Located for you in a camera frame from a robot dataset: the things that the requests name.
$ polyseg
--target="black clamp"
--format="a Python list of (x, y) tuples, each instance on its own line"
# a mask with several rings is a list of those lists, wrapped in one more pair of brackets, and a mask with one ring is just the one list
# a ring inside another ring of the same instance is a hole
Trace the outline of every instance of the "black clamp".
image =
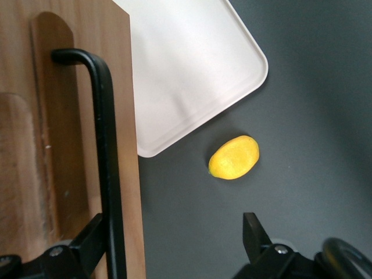
[(273, 244), (254, 213), (245, 213), (243, 243), (250, 263), (234, 279), (365, 279), (372, 262), (338, 238), (323, 243), (314, 260), (284, 244)]

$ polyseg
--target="screw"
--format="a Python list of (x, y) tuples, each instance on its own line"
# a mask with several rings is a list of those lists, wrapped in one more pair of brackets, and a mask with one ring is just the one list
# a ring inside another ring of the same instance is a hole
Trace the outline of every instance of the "screw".
[(0, 267), (6, 266), (7, 264), (12, 262), (11, 257), (0, 257)]
[(55, 256), (58, 256), (59, 254), (61, 254), (63, 251), (63, 248), (62, 247), (54, 247), (51, 252), (49, 253), (50, 257), (55, 257)]
[(286, 247), (284, 247), (283, 245), (277, 245), (277, 246), (275, 246), (275, 250), (279, 254), (287, 254), (288, 253), (288, 249)]

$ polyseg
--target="wooden cutting board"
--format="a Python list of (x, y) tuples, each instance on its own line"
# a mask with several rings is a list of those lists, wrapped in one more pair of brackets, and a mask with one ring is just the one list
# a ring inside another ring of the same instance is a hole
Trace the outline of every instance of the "wooden cutting board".
[[(42, 12), (61, 17), (72, 31), (74, 46), (100, 56), (110, 68), (127, 272), (128, 278), (145, 278), (129, 15), (111, 0), (0, 0), (0, 143), (4, 146), (1, 150), (5, 150), (0, 154), (0, 194), (6, 200), (0, 204), (0, 251), (18, 253), (25, 261), (30, 260), (68, 233), (62, 232), (65, 224), (60, 222), (61, 212), (55, 210), (56, 200), (63, 201), (64, 197), (48, 186), (48, 145), (42, 133), (44, 116), (30, 28), (31, 21)], [(76, 67), (76, 81), (86, 205), (92, 217), (101, 209), (90, 77), (84, 67)], [(48, 109), (53, 112), (53, 105)], [(14, 123), (23, 123), (24, 130)], [(8, 230), (10, 219), (14, 220), (13, 231)]]

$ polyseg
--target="lemon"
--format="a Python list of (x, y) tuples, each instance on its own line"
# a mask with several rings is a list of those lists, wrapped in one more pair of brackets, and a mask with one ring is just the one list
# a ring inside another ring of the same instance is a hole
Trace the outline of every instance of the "lemon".
[(226, 142), (213, 154), (209, 160), (209, 173), (222, 179), (236, 179), (246, 174), (259, 157), (257, 142), (241, 135)]

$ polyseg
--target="black metal handle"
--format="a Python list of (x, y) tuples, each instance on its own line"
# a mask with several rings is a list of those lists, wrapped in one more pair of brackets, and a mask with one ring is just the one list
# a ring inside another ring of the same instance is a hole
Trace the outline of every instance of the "black metal handle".
[(112, 279), (127, 278), (110, 70), (103, 59), (82, 49), (57, 49), (52, 51), (52, 59), (64, 65), (82, 63), (88, 68), (93, 92), (102, 214), (107, 236), (108, 276)]
[(334, 278), (365, 279), (361, 271), (372, 277), (372, 262), (341, 239), (329, 238), (324, 241), (321, 255)]

